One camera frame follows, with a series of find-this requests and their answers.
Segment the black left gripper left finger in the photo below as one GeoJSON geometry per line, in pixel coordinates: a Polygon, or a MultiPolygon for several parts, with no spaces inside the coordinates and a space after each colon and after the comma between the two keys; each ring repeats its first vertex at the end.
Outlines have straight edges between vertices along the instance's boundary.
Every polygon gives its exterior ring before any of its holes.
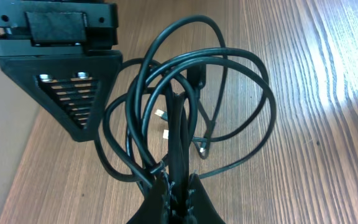
{"type": "Polygon", "coordinates": [[[170,216],[170,184],[162,172],[142,205],[127,224],[166,224],[170,216]]]}

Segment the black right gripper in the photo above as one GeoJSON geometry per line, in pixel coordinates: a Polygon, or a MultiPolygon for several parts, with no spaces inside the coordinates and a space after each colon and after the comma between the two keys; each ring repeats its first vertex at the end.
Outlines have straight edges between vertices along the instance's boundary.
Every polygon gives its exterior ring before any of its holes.
{"type": "Polygon", "coordinates": [[[0,0],[0,69],[77,142],[98,133],[122,53],[105,1],[0,0]]]}

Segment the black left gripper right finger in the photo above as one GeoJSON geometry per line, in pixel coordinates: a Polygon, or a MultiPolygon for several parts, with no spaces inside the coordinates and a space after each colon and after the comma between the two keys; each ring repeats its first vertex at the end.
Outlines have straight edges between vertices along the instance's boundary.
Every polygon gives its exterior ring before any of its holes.
{"type": "Polygon", "coordinates": [[[190,175],[187,193],[187,224],[225,224],[214,208],[197,174],[190,175]]]}

